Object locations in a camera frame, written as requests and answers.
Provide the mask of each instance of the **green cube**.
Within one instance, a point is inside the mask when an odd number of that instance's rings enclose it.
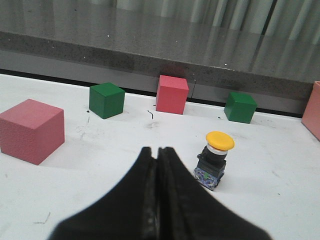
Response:
[[[229,121],[249,124],[257,108],[257,103],[248,94],[230,92],[224,112]]]
[[[102,119],[107,119],[124,111],[125,91],[106,82],[90,87],[89,109]]]

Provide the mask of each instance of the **pink object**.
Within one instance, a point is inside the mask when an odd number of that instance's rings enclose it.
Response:
[[[189,87],[185,78],[160,75],[155,110],[183,114]]]
[[[313,85],[302,123],[320,140],[320,81],[316,81]]]
[[[0,113],[4,154],[39,165],[65,142],[64,110],[28,99]]]

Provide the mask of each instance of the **yellow button cap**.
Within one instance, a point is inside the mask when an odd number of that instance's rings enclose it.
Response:
[[[205,139],[210,146],[222,151],[228,151],[235,146],[233,138],[221,131],[211,131],[206,135]]]

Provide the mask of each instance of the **white table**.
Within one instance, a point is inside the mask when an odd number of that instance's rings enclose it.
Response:
[[[275,240],[320,239],[320,142],[299,118],[231,122],[222,107],[190,102],[170,114],[126,93],[124,112],[101,119],[87,112],[88,87],[0,74],[0,113],[26,99],[64,109],[65,143],[39,166],[0,153],[0,240],[45,240],[115,186],[144,146],[154,157],[174,147],[192,172],[211,131],[235,140],[212,196]]]

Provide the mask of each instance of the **cube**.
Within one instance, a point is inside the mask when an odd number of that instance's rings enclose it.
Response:
[[[302,123],[320,140],[320,81],[316,81],[313,85]]]
[[[124,102],[125,91],[111,82],[90,87],[89,109],[102,119],[121,114]]]
[[[182,115],[188,92],[189,87],[185,78],[160,75],[155,110]]]
[[[28,99],[0,113],[1,152],[39,165],[65,142],[64,110]]]
[[[257,103],[250,95],[230,92],[224,112],[229,121],[249,124],[256,108]]]

